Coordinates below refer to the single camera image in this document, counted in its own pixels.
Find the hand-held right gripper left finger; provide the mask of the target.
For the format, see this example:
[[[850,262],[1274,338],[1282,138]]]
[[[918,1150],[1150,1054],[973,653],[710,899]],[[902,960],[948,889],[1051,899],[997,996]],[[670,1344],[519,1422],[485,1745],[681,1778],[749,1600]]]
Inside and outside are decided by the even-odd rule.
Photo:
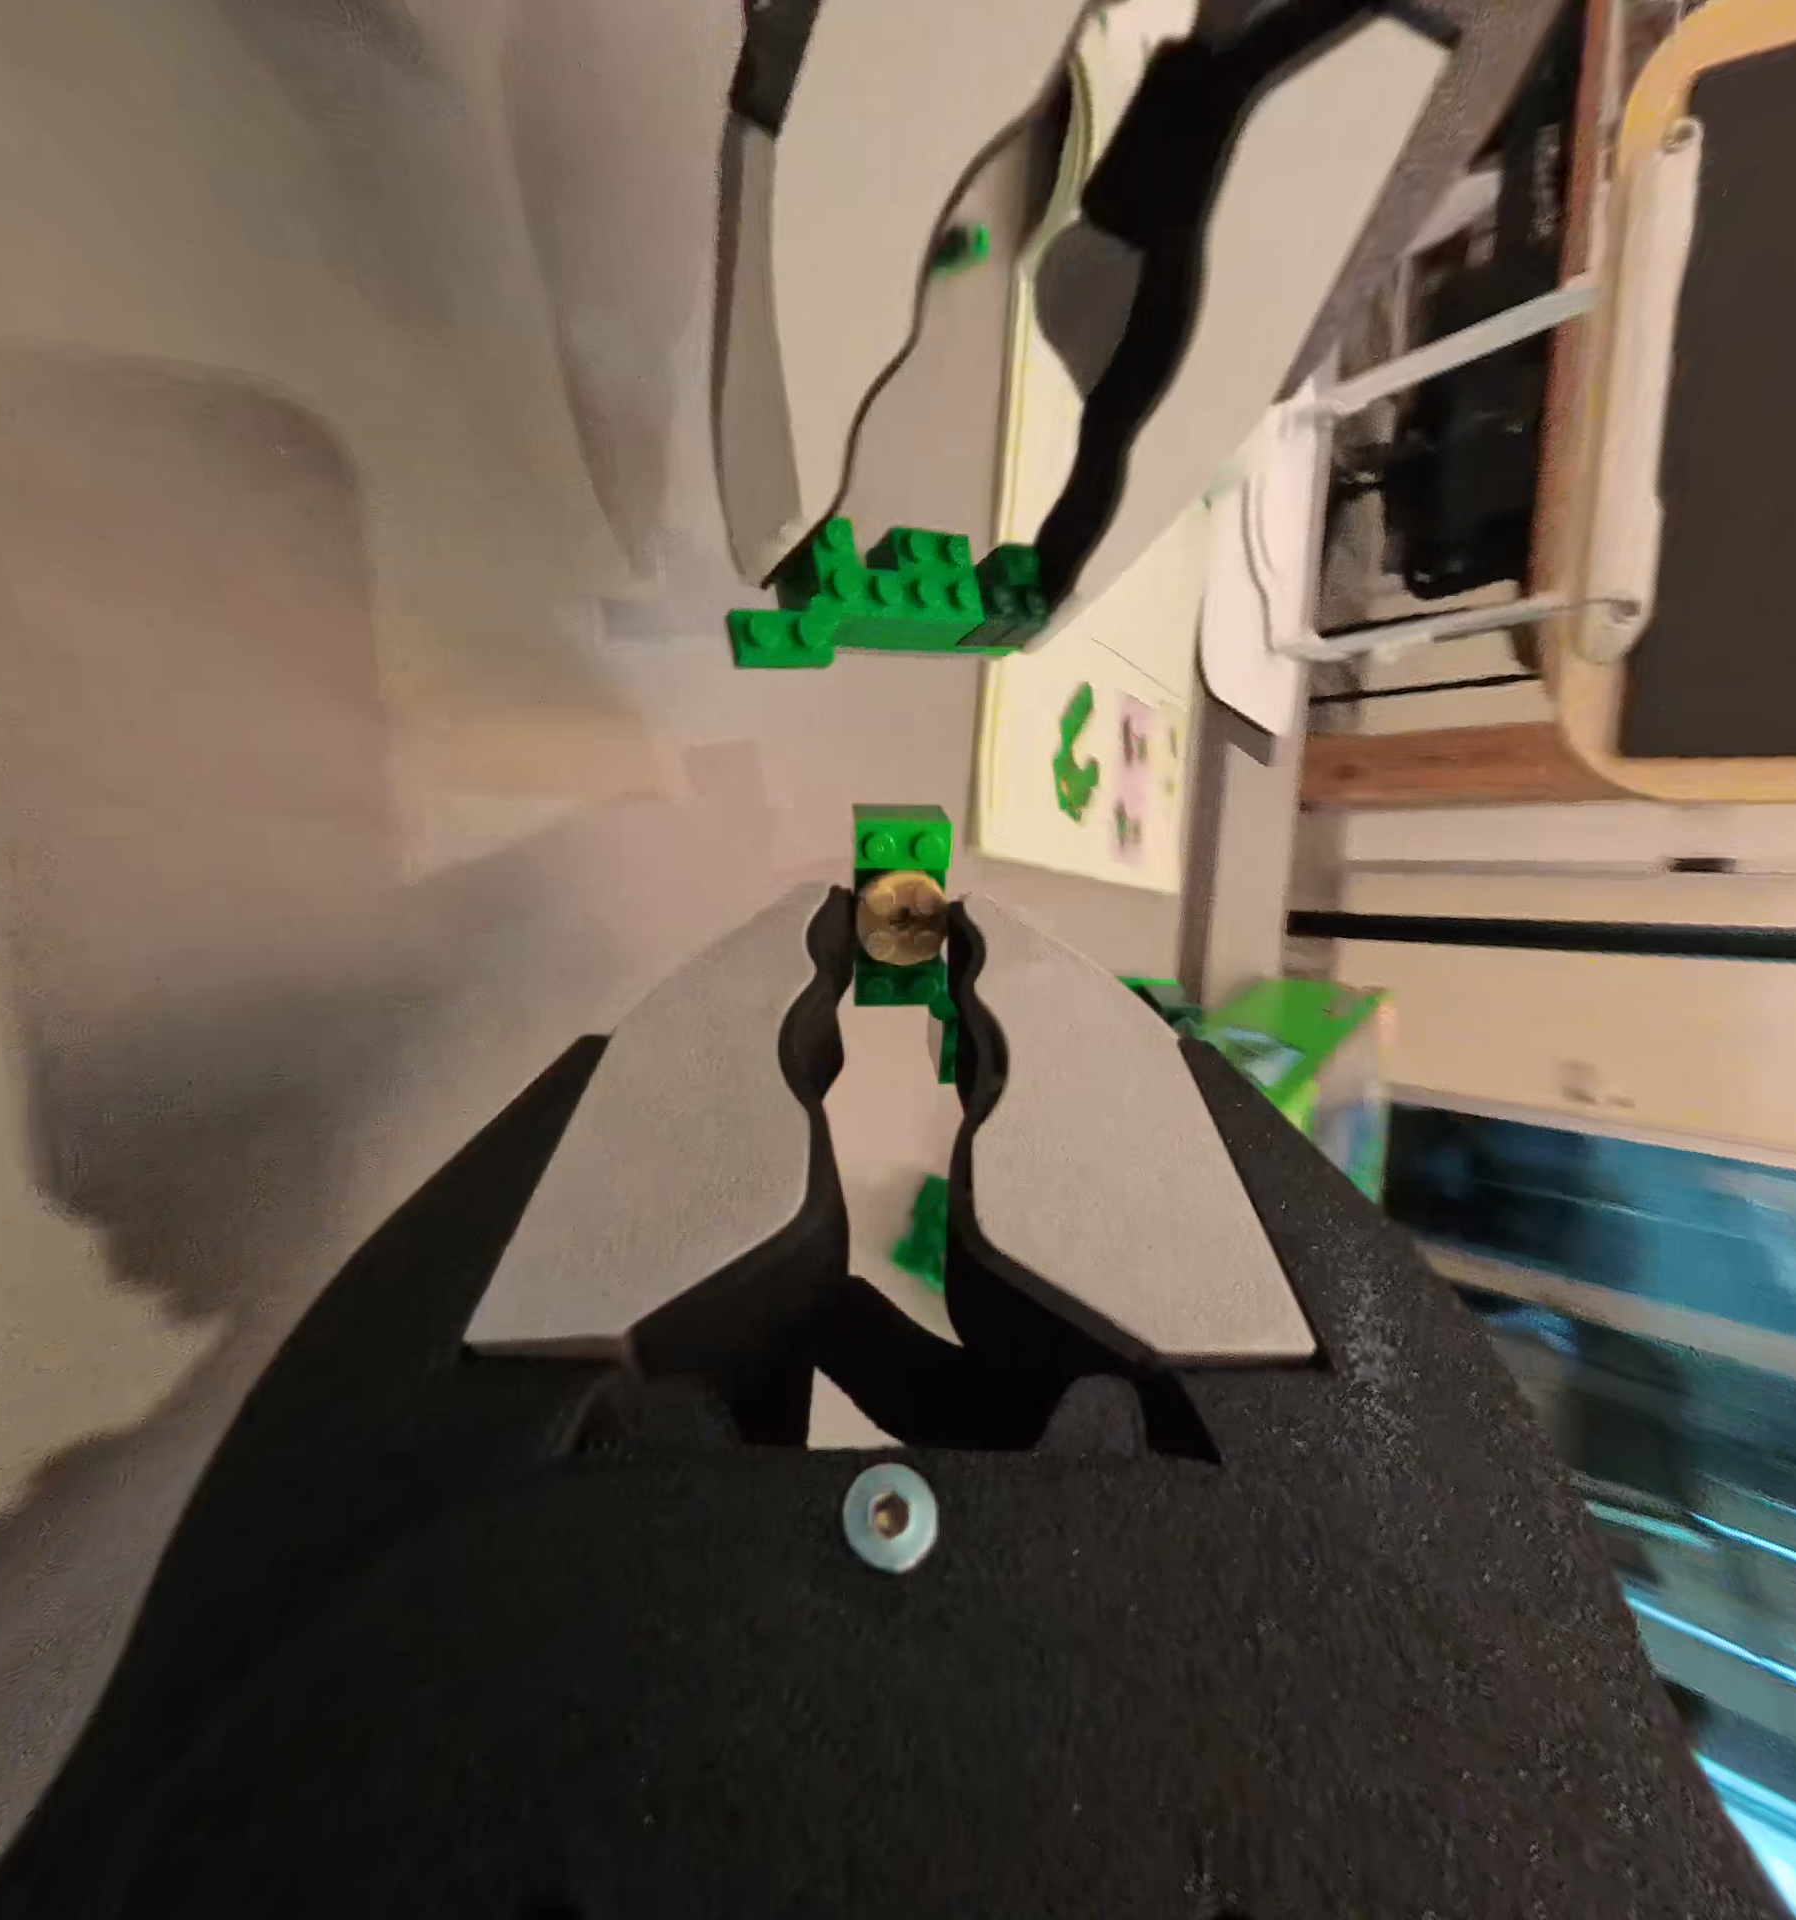
[[[487,1357],[739,1363],[803,1310],[793,1245],[842,1224],[823,1091],[850,911],[809,881],[609,1035],[464,1331]]]

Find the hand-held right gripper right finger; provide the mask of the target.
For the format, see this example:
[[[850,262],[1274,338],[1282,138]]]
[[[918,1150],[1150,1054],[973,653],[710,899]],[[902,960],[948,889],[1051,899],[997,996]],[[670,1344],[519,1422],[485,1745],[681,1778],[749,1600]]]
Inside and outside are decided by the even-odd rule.
[[[948,968],[970,1260],[1122,1359],[1311,1361],[1317,1335],[1167,1018],[985,893],[958,899]]]

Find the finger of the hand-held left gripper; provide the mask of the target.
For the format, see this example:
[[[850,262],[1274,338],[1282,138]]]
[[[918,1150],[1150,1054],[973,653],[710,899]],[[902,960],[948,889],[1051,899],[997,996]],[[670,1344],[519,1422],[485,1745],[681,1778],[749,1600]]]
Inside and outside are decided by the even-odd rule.
[[[1070,63],[1083,2],[743,3],[720,155],[712,459],[744,582],[837,510],[931,256]]]
[[[1221,15],[1148,55],[1035,272],[1083,400],[1032,540],[1050,633],[1240,452],[1458,50],[1426,3]]]

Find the green brick plate assembly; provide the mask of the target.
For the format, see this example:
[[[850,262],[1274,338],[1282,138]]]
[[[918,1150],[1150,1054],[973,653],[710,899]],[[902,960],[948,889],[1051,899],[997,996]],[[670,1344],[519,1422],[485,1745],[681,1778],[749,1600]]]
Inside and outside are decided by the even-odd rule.
[[[961,534],[892,526],[862,548],[843,516],[797,546],[769,590],[769,606],[726,616],[739,669],[816,669],[842,653],[996,658],[1051,616],[1031,544],[978,553]]]

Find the small green brick assembly tan stud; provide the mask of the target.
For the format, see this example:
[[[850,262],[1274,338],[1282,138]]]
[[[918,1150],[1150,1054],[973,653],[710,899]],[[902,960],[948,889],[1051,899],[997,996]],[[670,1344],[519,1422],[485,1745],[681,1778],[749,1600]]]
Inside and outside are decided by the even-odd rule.
[[[958,1014],[948,972],[955,825],[931,803],[854,809],[854,996],[923,1009],[940,1085],[957,1078]]]

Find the grey desk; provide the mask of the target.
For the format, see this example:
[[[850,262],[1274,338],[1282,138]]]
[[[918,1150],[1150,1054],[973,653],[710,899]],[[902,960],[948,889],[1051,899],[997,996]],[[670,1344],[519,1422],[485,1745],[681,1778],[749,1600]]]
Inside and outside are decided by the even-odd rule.
[[[961,801],[978,669],[734,673],[738,3],[0,3],[0,1668],[642,972]]]

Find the white metal rack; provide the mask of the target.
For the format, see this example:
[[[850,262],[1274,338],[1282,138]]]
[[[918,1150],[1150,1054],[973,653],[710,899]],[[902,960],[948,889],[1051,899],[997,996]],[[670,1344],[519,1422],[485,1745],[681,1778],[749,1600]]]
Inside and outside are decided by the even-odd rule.
[[[1330,414],[1339,425],[1343,419],[1351,419],[1380,400],[1407,395],[1451,371],[1465,371],[1509,347],[1544,337],[1563,324],[1583,319],[1593,314],[1599,297],[1600,287],[1593,277],[1572,278],[1551,292],[1542,292],[1496,316],[1467,324],[1426,347],[1415,347],[1414,350],[1396,356],[1369,371],[1335,380],[1324,389],[1319,406]],[[1310,644],[1293,639],[1288,650],[1308,653],[1311,667],[1316,667],[1372,655],[1395,655],[1417,644],[1437,644],[1474,633],[1540,625],[1569,612],[1594,612],[1616,631],[1616,639],[1591,644],[1586,655],[1591,658],[1617,658],[1630,645],[1635,630],[1645,623],[1648,604],[1647,597],[1619,590],[1583,590],[1576,593],[1560,590],[1525,591],[1495,604],[1453,604],[1433,612],[1391,614],[1335,633],[1321,633],[1317,630],[1317,635]]]

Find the small green leaf brick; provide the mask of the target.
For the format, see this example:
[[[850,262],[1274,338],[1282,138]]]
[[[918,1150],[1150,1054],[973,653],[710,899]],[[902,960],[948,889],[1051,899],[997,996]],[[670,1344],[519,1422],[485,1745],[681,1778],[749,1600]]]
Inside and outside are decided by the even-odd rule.
[[[930,1289],[944,1293],[949,1247],[949,1183],[944,1173],[920,1178],[905,1229],[889,1249],[889,1264]]]

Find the green cardboard box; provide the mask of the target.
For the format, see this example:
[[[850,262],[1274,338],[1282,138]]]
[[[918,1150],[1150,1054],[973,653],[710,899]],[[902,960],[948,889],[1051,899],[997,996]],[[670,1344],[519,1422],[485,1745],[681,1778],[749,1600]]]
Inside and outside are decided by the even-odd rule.
[[[1172,978],[1124,975],[1183,1037],[1251,1078],[1369,1200],[1382,1203],[1391,1144],[1391,999],[1330,978],[1268,976],[1222,1005],[1196,1005]]]

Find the black bag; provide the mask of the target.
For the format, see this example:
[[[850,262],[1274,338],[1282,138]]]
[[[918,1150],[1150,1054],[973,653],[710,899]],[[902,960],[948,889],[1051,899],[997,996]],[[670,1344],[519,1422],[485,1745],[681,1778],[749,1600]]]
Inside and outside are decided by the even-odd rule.
[[[1351,366],[1407,353],[1551,292],[1560,278],[1572,76],[1537,73],[1380,292]],[[1335,431],[1317,623],[1518,587],[1529,562],[1549,331],[1373,400]]]

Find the wooden framed black chair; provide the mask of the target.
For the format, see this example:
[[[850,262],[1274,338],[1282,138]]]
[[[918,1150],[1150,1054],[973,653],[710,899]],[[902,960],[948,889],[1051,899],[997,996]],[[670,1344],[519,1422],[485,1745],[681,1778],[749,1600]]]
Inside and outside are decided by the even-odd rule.
[[[1796,801],[1796,3],[1588,3],[1532,798]]]

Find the brick instruction booklet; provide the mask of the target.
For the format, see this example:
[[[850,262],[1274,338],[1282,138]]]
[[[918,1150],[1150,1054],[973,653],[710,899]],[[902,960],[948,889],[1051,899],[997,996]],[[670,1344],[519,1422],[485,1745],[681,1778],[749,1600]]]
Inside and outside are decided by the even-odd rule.
[[[1079,67],[1037,131],[1048,166],[1011,264],[991,543],[1032,540],[1077,446],[1083,400],[1039,329],[1032,282],[1103,138]],[[1193,502],[1054,637],[984,664],[977,852],[1158,895],[1180,891],[1209,516]]]

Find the glass partition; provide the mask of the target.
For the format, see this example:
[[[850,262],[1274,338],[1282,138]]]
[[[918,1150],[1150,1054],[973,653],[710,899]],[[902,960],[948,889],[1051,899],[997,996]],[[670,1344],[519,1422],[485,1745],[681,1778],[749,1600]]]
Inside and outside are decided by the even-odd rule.
[[[1796,1169],[1396,1105],[1387,1208],[1486,1323],[1796,1915]]]

